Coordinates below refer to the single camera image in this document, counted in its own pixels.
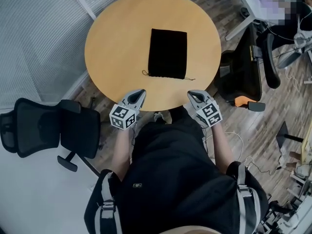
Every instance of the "wooden floor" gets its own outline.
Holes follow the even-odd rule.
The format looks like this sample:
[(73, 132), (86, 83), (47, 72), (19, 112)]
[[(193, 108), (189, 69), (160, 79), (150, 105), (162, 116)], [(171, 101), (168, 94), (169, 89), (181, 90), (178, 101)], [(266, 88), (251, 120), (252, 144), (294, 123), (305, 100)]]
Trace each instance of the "wooden floor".
[[(225, 41), (225, 36), (228, 32), (237, 26), (242, 18), (239, 16), (239, 9), (242, 6), (241, 0), (193, 0), (202, 7), (214, 21), (220, 38), (222, 50), (234, 50), (239, 42), (240, 35), (234, 37), (231, 41)], [(220, 106), (223, 115), (223, 127), (226, 132), (235, 132), (239, 134), (244, 142), (242, 157), (239, 161), (244, 161), (247, 156), (254, 159), (255, 164), (262, 171), (271, 171), (279, 166), (280, 151), (275, 139), (275, 136), (282, 125), (286, 121), (290, 134), (303, 136), (307, 131), (312, 112), (312, 86), (304, 85), (303, 80), (310, 76), (310, 61), (308, 57), (303, 57), (288, 67), (287, 73), (293, 75), (300, 84), (300, 93), (294, 88), (292, 79), (287, 79), (285, 70), (279, 71), (281, 78), (281, 86), (276, 90), (270, 89), (265, 81), (263, 67), (261, 66), (262, 77), (262, 100), (266, 103), (266, 110), (262, 113), (255, 113), (247, 109), (235, 108), (227, 104), (219, 94), (214, 96)], [(215, 89), (209, 87), (209, 93), (215, 94)], [(91, 97), (96, 97), (96, 107), (101, 114), (101, 120), (104, 121), (101, 127), (101, 146), (97, 152), (96, 158), (89, 162), (98, 170), (101, 171), (109, 166), (113, 147), (116, 139), (116, 129), (113, 128), (108, 121), (108, 114), (114, 104), (110, 99), (103, 95), (96, 86), (88, 78), (82, 86), (75, 92), (73, 98), (79, 101), (83, 106), (88, 106)], [(301, 127), (300, 103), (302, 103), (302, 121)], [(185, 105), (189, 114), (196, 118), (195, 111), (190, 104)], [(164, 112), (165, 118), (170, 121), (168, 112)], [(137, 123), (136, 131), (152, 120), (153, 113), (142, 112), (142, 117)], [(207, 137), (211, 135), (211, 130), (207, 131)], [(228, 134), (230, 145), (232, 146), (235, 156), (238, 158), (242, 148), (241, 140), (235, 134)], [(213, 157), (213, 142), (212, 138), (207, 140), (207, 146), (210, 157)], [(300, 145), (296, 142), (286, 141), (286, 151), (299, 152)], [(286, 188), (291, 184), (289, 178), (290, 172), (283, 169), (278, 170), (274, 175), (261, 173), (255, 166), (250, 167), (251, 173), (258, 179), (268, 194), (273, 196), (274, 200), (279, 200), (281, 203), (289, 199)]]

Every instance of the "person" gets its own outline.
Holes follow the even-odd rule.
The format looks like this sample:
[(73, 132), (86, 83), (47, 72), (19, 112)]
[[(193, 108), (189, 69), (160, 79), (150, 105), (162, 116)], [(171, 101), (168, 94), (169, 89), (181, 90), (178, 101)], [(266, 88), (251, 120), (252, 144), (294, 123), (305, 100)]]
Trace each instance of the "person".
[(312, 31), (312, 0), (298, 1), (295, 8), (291, 8), (290, 17), (285, 19), (284, 25), (274, 25), (261, 33), (256, 44), (262, 47), (268, 34), (274, 34), (272, 49), (276, 49), (286, 44), (294, 44), (294, 36), (298, 32), (298, 17), (300, 20), (300, 29), (303, 31)]
[[(110, 177), (123, 234), (238, 234), (239, 162), (234, 160), (221, 123), (212, 127), (215, 164), (203, 143), (203, 131), (181, 106), (169, 110), (172, 124), (160, 113), (135, 139), (130, 164), (129, 130), (117, 134), (111, 168), (101, 172), (84, 220), (95, 234), (95, 215), (103, 205), (103, 178)], [(246, 185), (259, 196), (261, 218), (268, 209), (266, 193), (246, 170)]]

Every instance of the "chair armrest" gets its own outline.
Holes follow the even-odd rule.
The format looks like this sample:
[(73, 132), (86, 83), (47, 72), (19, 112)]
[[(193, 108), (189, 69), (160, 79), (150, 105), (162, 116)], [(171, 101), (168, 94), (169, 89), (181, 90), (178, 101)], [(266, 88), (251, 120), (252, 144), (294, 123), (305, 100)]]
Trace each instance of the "chair armrest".
[(60, 101), (60, 103), (58, 104), (58, 106), (61, 109), (70, 111), (70, 112), (74, 112), (77, 114), (80, 114), (81, 112), (81, 105), (79, 102), (73, 101), (73, 100), (69, 100), (69, 99), (63, 99)]
[(263, 57), (263, 66), (265, 78), (267, 84), (270, 88), (278, 88), (281, 84), (281, 80), (276, 72), (276, 68), (273, 62), (272, 55), (272, 45), (273, 45), (274, 35), (268, 34), (267, 39), (263, 41), (262, 45), (262, 57)]

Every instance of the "desk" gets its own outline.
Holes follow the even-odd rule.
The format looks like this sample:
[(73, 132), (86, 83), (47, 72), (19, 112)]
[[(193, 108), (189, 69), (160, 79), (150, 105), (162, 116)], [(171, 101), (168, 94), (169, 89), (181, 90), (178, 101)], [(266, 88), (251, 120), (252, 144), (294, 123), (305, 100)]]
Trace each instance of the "desk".
[(270, 12), (267, 8), (261, 5), (260, 0), (242, 0), (250, 13), (243, 22), (241, 22), (235, 29), (233, 29), (226, 37), (225, 40), (229, 41), (236, 36), (240, 31), (245, 29), (255, 19), (261, 21), (268, 20), (283, 20), (285, 18), (284, 9), (279, 8), (278, 14)]
[[(142, 74), (148, 71), (152, 28), (187, 32), (186, 77), (195, 80)], [(190, 0), (118, 0), (95, 20), (85, 45), (86, 66), (98, 89), (115, 102), (131, 90), (145, 89), (144, 111), (188, 103), (187, 91), (206, 89), (220, 59), (214, 23)]]

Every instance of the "shoe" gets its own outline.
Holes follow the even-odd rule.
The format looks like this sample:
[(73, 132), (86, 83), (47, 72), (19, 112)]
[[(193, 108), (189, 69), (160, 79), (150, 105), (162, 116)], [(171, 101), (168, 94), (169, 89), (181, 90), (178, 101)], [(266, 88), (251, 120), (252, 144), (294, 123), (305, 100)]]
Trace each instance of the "shoe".
[(155, 113), (154, 113), (154, 122), (156, 122), (159, 118), (162, 118), (163, 121), (165, 121), (165, 120), (164, 120), (164, 115), (162, 115), (161, 112), (155, 112)]

